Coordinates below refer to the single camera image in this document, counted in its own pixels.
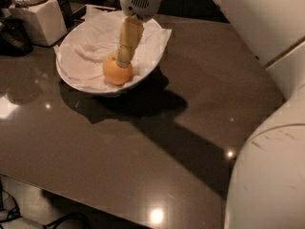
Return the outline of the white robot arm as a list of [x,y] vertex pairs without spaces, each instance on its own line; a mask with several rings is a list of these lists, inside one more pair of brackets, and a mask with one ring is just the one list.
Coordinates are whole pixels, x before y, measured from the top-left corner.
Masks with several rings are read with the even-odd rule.
[[245,142],[224,229],[304,229],[305,0],[212,0],[284,96]]

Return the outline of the yellow taped gripper finger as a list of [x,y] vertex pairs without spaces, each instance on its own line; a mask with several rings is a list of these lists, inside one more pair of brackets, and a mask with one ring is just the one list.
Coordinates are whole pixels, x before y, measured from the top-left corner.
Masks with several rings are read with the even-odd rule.
[[128,68],[132,62],[144,31],[143,21],[137,16],[127,16],[121,24],[116,64]]

